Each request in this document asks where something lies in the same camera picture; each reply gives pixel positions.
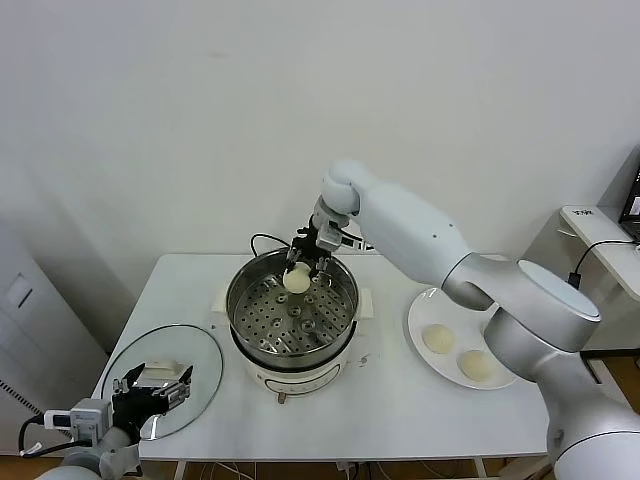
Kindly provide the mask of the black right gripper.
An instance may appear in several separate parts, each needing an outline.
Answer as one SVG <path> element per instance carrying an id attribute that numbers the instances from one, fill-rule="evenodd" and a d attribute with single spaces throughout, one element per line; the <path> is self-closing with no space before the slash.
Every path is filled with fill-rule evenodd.
<path id="1" fill-rule="evenodd" d="M 309 219 L 308 225 L 297 230 L 286 255 L 285 272 L 292 271 L 297 262 L 313 265 L 312 277 L 318 278 L 327 270 L 330 252 L 317 245 L 318 229 Z"/>

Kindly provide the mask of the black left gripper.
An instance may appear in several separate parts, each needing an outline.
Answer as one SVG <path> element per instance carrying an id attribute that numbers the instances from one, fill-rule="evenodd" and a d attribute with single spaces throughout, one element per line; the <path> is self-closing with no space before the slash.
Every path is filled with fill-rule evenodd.
<path id="1" fill-rule="evenodd" d="M 155 391 L 134 387 L 144 368 L 141 363 L 112 383 L 112 425 L 125 432 L 131 443 L 140 442 L 141 429 L 149 418 L 165 414 L 168 406 L 178 406 L 190 396 L 192 365 L 177 380 Z"/>

